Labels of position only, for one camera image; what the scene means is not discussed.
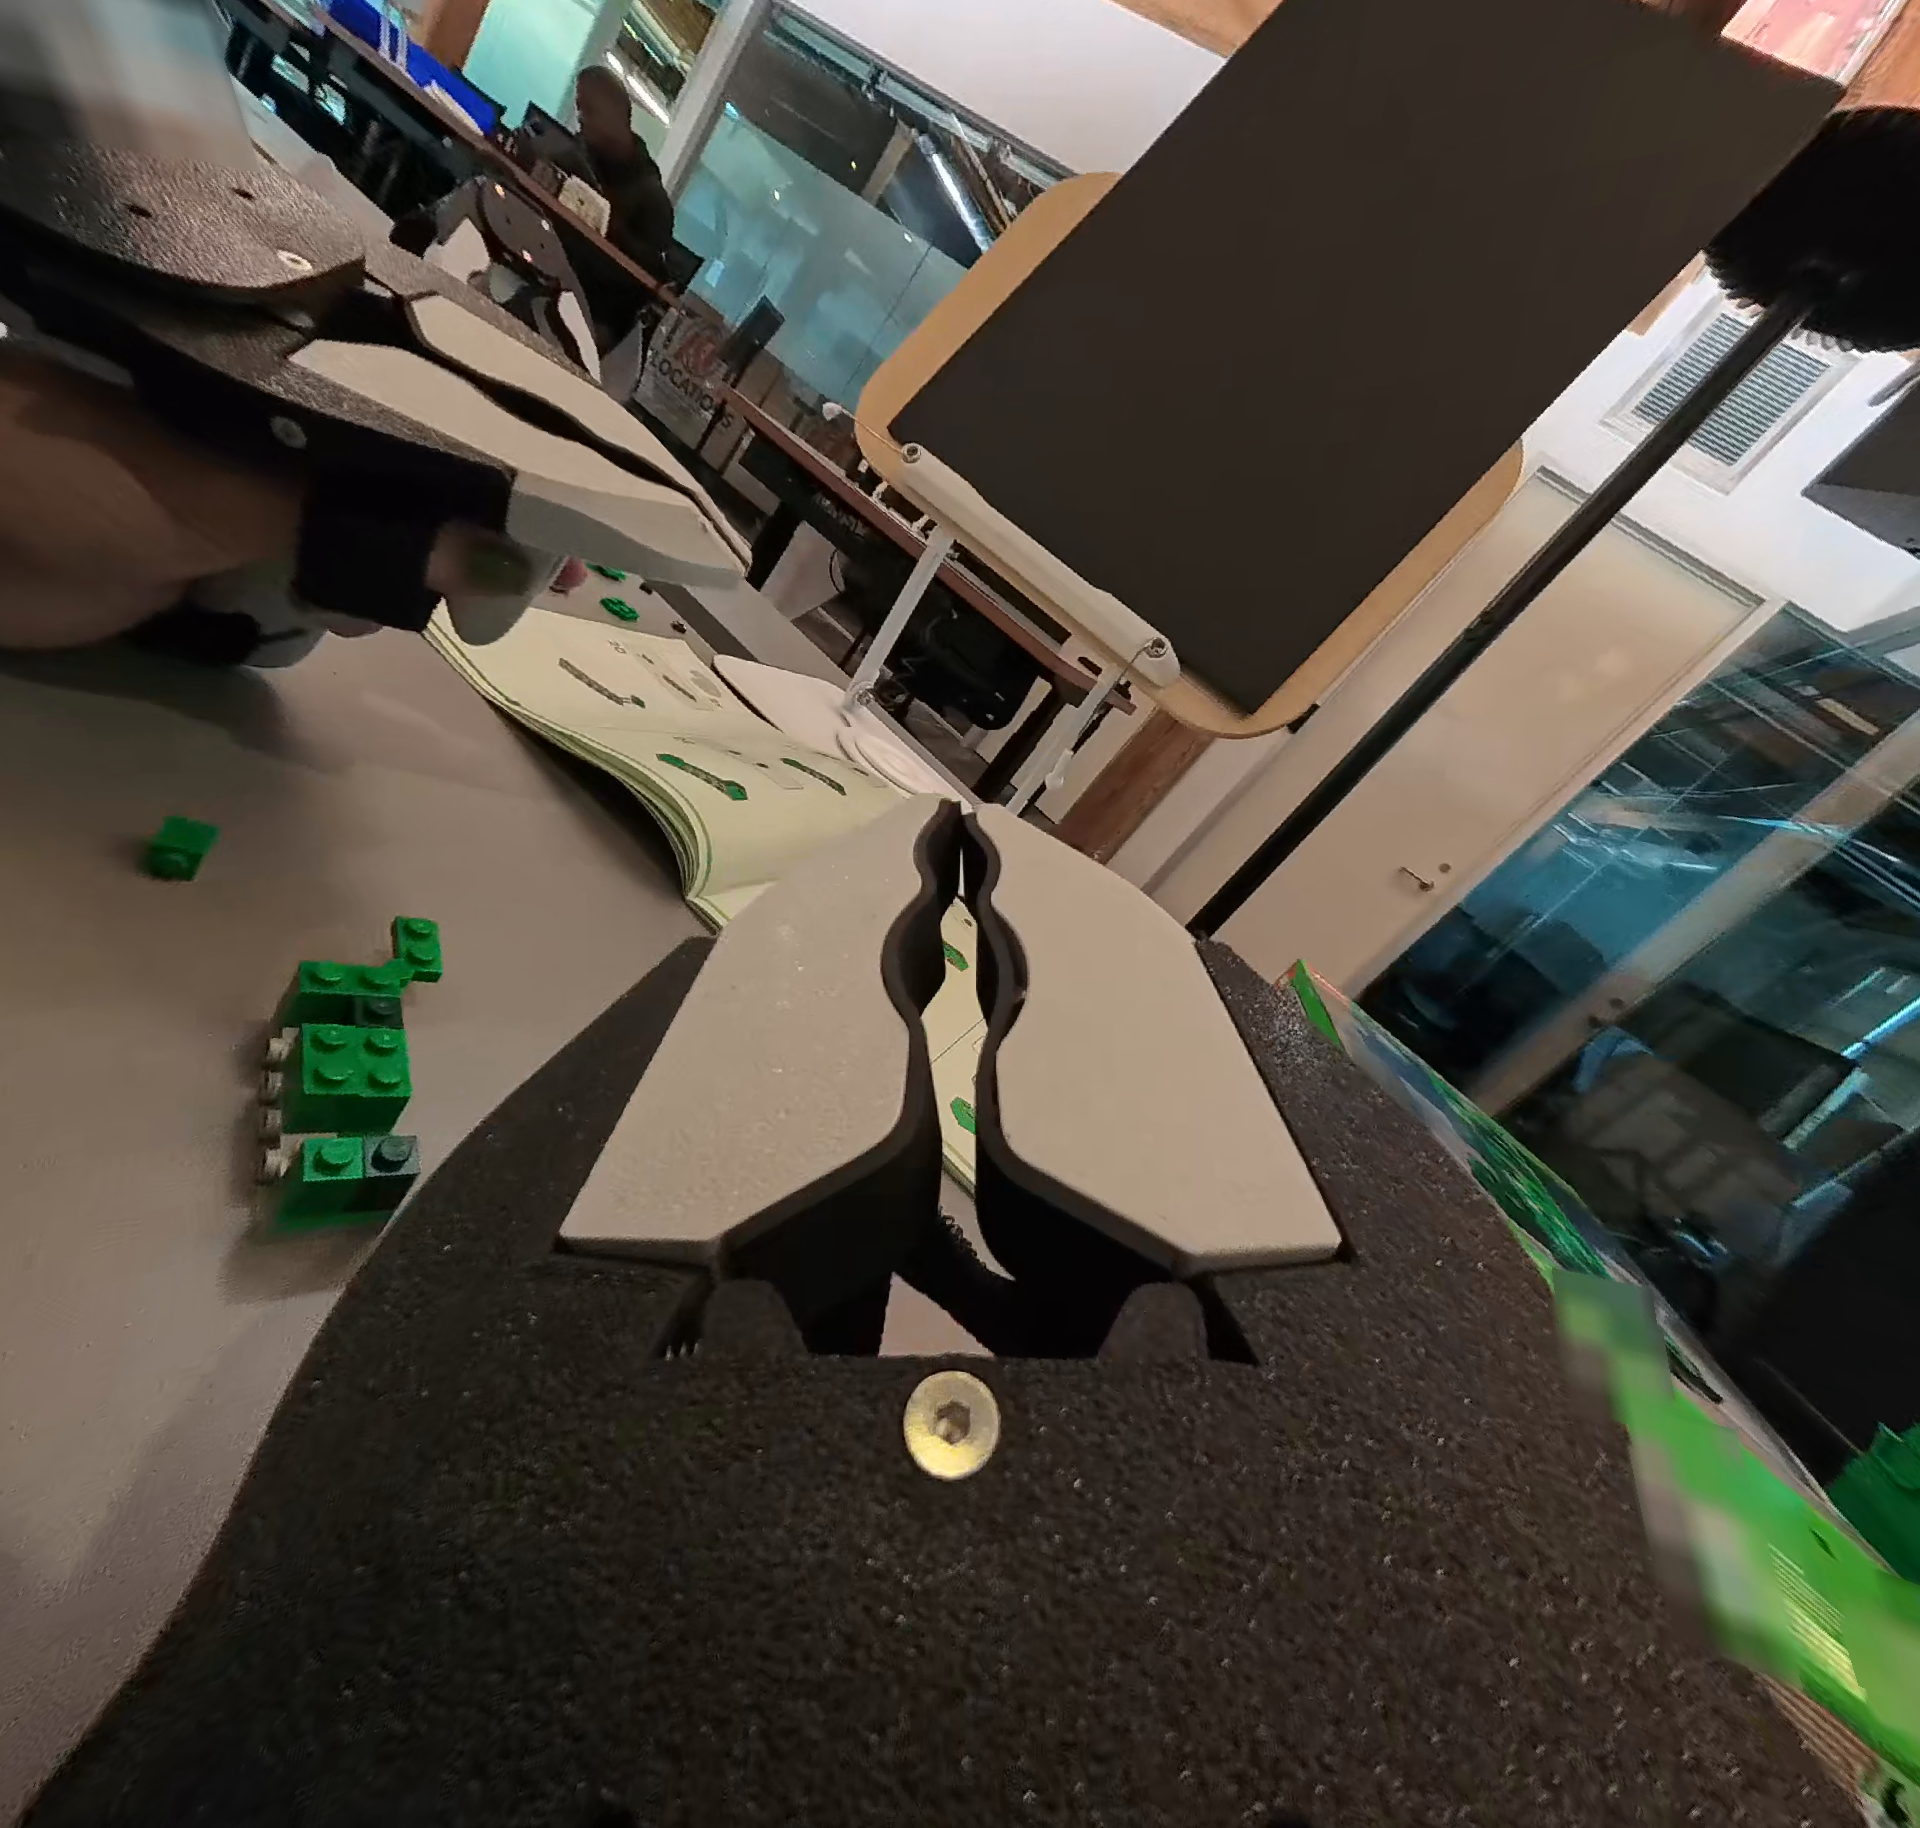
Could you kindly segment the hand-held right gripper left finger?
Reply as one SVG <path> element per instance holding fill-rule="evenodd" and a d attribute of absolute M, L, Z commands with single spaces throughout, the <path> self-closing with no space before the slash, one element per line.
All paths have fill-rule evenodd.
<path fill-rule="evenodd" d="M 876 1353 L 940 1218 L 924 1012 L 962 811 L 903 801 L 792 867 L 710 944 L 559 1231 L 584 1259 L 777 1288 L 815 1353 Z"/>

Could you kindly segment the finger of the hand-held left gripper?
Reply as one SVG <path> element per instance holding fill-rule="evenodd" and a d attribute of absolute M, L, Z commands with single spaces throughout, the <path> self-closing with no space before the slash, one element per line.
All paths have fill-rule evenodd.
<path fill-rule="evenodd" d="M 428 531 L 463 522 L 534 559 L 604 562 L 666 586 L 734 591 L 747 581 L 745 551 L 723 544 L 692 501 L 559 432 L 541 406 L 532 422 L 521 418 L 420 339 L 307 342 L 285 385 L 312 391 L 322 412 L 380 443 L 369 475 Z"/>
<path fill-rule="evenodd" d="M 681 459 L 623 404 L 538 342 L 519 325 L 492 327 L 452 296 L 427 292 L 405 300 L 405 314 L 427 353 L 443 366 L 487 386 L 492 400 L 534 422 L 549 412 L 556 432 L 598 451 L 607 460 L 687 496 L 736 553 L 740 533 Z"/>

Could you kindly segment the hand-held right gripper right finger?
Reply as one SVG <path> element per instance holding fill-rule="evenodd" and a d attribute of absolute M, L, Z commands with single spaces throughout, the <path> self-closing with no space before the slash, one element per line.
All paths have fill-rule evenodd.
<path fill-rule="evenodd" d="M 1188 931 L 1001 809 L 969 821 L 975 1207 L 1018 1278 L 1331 1263 L 1333 1209 Z"/>

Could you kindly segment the grey desk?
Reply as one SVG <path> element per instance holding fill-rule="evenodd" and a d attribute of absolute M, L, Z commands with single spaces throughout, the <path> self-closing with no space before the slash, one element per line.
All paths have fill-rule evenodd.
<path fill-rule="evenodd" d="M 197 880 L 140 873 L 170 814 Z M 301 956 L 439 920 L 417 1125 L 463 1139 L 694 929 L 601 789 L 423 640 L 277 675 L 4 655 L 4 1825 L 211 1552 L 364 1231 L 257 1225 L 254 1073 Z"/>

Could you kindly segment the person's left hand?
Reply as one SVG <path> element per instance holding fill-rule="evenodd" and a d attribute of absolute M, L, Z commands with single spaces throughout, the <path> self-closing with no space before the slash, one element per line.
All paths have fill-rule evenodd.
<path fill-rule="evenodd" d="M 308 478 L 182 434 L 49 353 L 3 354 L 3 652 L 127 640 L 197 586 L 287 572 Z"/>

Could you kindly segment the pale green instruction booklet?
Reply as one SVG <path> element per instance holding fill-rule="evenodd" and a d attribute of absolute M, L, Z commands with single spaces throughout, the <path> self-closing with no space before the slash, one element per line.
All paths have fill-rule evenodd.
<path fill-rule="evenodd" d="M 710 932 L 913 798 L 973 809 L 889 725 L 849 710 L 845 685 L 713 655 L 636 576 L 588 576 L 485 644 L 439 611 L 427 639 L 490 707 L 636 798 Z"/>

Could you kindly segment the green printed box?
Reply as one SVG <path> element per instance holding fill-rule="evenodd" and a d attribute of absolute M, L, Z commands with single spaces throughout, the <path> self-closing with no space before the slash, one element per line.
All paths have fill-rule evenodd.
<path fill-rule="evenodd" d="M 1658 1342 L 1670 1376 L 1701 1402 L 1722 1402 L 1722 1380 L 1680 1340 L 1667 1303 L 1567 1180 L 1307 962 L 1297 962 L 1283 982 L 1308 1025 L 1342 1048 L 1473 1179 L 1548 1286 L 1589 1278 L 1626 1288 L 1624 1296 L 1594 1301 L 1592 1309 L 1621 1318 L 1626 1348 L 1651 1353 Z"/>

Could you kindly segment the long brown table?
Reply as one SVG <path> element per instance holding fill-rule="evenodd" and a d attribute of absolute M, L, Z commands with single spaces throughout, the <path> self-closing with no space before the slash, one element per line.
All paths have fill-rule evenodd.
<path fill-rule="evenodd" d="M 261 102 L 292 97 L 295 84 L 277 70 L 285 63 L 301 69 L 311 88 L 340 88 L 348 104 L 367 113 L 372 146 L 358 154 L 356 177 L 348 180 L 353 198 L 399 218 L 401 170 L 445 165 L 458 177 L 454 192 L 475 190 L 478 200 L 492 200 L 492 210 L 507 218 L 510 270 L 541 278 L 568 262 L 570 275 L 583 281 L 584 269 L 577 257 L 588 254 L 623 277 L 655 316 L 652 327 L 639 321 L 635 329 L 647 334 L 644 361 L 657 373 L 669 361 L 670 332 L 708 332 L 692 316 L 692 296 L 657 278 L 593 230 L 587 218 L 565 208 L 556 192 L 504 156 L 494 140 L 477 135 L 465 113 L 448 109 L 439 88 L 413 80 L 353 29 L 329 14 L 290 16 L 277 0 L 211 3 L 228 25 L 230 72 Z M 804 526 L 845 561 L 856 555 L 870 561 L 886 556 L 911 569 L 928 556 L 935 551 L 931 525 L 913 525 L 880 496 L 863 490 L 822 449 L 780 424 L 739 388 L 729 361 L 734 346 L 731 330 L 713 346 L 715 368 L 706 377 L 713 399 L 703 439 L 733 429 L 743 464 L 752 472 L 774 472 L 771 490 L 778 501 L 752 539 L 751 585 L 765 586 Z"/>

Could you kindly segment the green brick block white pegs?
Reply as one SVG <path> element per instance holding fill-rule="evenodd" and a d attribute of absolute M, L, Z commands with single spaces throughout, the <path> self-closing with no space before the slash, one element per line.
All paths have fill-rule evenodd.
<path fill-rule="evenodd" d="M 303 1136 L 391 1136 L 415 1088 L 408 1038 L 397 1026 L 290 1025 L 271 1037 L 259 1083 L 266 1143 Z"/>

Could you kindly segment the stepped green brick assembly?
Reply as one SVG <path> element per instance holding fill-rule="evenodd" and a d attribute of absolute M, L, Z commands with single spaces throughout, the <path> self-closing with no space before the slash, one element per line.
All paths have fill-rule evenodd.
<path fill-rule="evenodd" d="M 445 977 L 443 931 L 424 917 L 401 915 L 391 924 L 391 953 L 380 962 L 303 958 L 279 1005 L 275 1026 L 348 1026 L 402 1031 L 406 999 Z"/>

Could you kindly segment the green and dark brick strip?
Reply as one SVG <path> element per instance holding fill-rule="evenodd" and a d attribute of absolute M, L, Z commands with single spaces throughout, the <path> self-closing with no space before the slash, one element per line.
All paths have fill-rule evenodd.
<path fill-rule="evenodd" d="M 420 1180 L 408 1132 L 308 1135 L 269 1145 L 259 1193 L 271 1233 L 307 1237 L 387 1226 Z"/>

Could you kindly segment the white panel stand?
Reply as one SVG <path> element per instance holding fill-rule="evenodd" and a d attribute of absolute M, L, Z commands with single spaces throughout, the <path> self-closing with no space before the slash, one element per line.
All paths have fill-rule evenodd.
<path fill-rule="evenodd" d="M 1113 593 L 1092 586 L 1069 569 L 923 447 L 905 449 L 900 467 L 889 472 L 889 484 L 900 489 L 924 521 L 924 533 L 917 533 L 876 499 L 863 494 L 827 454 L 771 418 L 761 406 L 734 393 L 727 393 L 724 402 L 761 447 L 778 451 L 827 501 L 855 521 L 863 521 L 913 565 L 899 598 L 880 619 L 876 635 L 845 686 L 843 721 L 853 721 L 859 709 L 872 702 L 879 678 L 889 669 L 924 595 L 937 585 L 965 593 L 965 583 L 949 572 L 958 553 L 993 569 L 1047 617 L 1059 620 L 1070 636 L 1098 651 L 1092 672 L 1069 661 L 1051 643 L 1037 643 L 1029 651 L 1037 662 L 1052 671 L 1057 694 L 1078 691 L 1078 698 L 1074 709 L 1057 709 L 1042 735 L 1022 751 L 1018 771 L 1004 785 L 982 785 L 975 790 L 981 801 L 1001 803 L 1012 812 L 1027 811 L 1063 785 L 1081 737 L 1120 685 L 1165 691 L 1183 681 L 1184 669 L 1171 636 Z"/>

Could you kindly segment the white door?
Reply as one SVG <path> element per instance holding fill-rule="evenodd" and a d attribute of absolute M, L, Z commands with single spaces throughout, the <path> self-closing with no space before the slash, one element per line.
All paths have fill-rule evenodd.
<path fill-rule="evenodd" d="M 1609 525 L 1213 936 L 1264 979 L 1305 962 L 1357 996 L 1767 614 Z"/>

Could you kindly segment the black panel with tan edge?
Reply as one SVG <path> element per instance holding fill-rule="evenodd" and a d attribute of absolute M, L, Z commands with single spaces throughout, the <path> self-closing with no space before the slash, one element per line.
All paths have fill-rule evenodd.
<path fill-rule="evenodd" d="M 1526 431 L 1812 140 L 1836 83 L 1639 0 L 1283 0 L 1126 172 L 1035 202 L 856 404 L 1308 712 L 1501 510 Z"/>

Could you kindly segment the black pole with brush head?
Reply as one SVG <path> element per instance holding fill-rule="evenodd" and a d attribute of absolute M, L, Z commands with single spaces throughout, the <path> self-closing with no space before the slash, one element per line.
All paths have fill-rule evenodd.
<path fill-rule="evenodd" d="M 1849 109 L 1821 125 L 1702 254 L 1753 310 L 1749 329 L 1197 910 L 1198 940 L 1220 936 L 1774 353 L 1800 334 L 1860 354 L 1917 348 L 1917 206 L 1914 110 Z"/>

